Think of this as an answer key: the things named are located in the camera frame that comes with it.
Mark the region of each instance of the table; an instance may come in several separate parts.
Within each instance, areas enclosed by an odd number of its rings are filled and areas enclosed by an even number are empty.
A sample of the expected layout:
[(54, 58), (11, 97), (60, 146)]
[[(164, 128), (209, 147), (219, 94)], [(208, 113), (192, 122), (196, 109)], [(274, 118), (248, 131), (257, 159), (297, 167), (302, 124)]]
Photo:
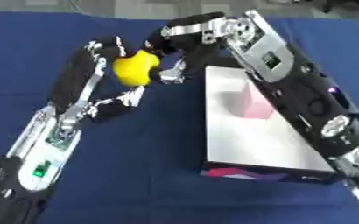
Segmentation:
[[(269, 21), (359, 106), (359, 21)], [(46, 103), (51, 83), (75, 48), (109, 34), (120, 34), (137, 47), (164, 22), (0, 12), (0, 155)], [(202, 84), (200, 75), (183, 85), (152, 85), (133, 113), (86, 125), (39, 223), (359, 223), (359, 204), (340, 183), (200, 176)]]

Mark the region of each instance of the robotic arm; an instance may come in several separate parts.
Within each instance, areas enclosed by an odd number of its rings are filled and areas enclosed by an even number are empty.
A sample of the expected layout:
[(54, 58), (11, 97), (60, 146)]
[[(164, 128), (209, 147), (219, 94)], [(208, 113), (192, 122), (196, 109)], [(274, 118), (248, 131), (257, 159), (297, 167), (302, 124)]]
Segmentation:
[[(359, 199), (359, 111), (339, 87), (299, 49), (285, 42), (255, 11), (241, 17), (220, 12), (173, 20), (156, 30), (142, 51), (183, 57), (172, 69), (148, 66), (140, 74), (163, 83), (181, 83), (227, 49), (275, 109), (344, 178)], [(128, 60), (120, 59), (115, 70)]]
[(35, 223), (81, 139), (81, 122), (102, 122), (136, 107), (144, 87), (93, 99), (108, 61), (133, 55), (120, 37), (95, 39), (79, 49), (37, 111), (0, 159), (0, 224)]

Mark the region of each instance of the purple light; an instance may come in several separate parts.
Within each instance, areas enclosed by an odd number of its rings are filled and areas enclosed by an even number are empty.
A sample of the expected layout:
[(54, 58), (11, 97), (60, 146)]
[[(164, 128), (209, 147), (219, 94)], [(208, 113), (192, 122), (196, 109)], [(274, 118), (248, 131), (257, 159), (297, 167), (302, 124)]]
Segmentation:
[(329, 89), (328, 89), (328, 92), (329, 93), (336, 93), (337, 92), (337, 89), (336, 89), (336, 87), (330, 87)]

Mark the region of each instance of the pink cube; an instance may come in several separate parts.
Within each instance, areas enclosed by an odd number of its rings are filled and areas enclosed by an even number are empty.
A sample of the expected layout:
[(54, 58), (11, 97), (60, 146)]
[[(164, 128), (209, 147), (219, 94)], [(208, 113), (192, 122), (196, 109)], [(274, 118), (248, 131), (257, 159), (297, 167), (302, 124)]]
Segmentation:
[(257, 87), (250, 80), (243, 88), (243, 117), (268, 119), (275, 108), (258, 91)]

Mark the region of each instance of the yellow ball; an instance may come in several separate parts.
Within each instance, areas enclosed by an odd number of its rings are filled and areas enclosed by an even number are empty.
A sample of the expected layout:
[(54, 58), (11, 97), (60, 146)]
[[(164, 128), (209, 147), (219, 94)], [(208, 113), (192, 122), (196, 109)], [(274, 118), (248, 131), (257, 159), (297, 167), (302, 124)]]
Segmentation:
[(156, 55), (140, 50), (131, 58), (116, 59), (113, 71), (125, 86), (145, 86), (150, 83), (150, 69), (159, 63)]

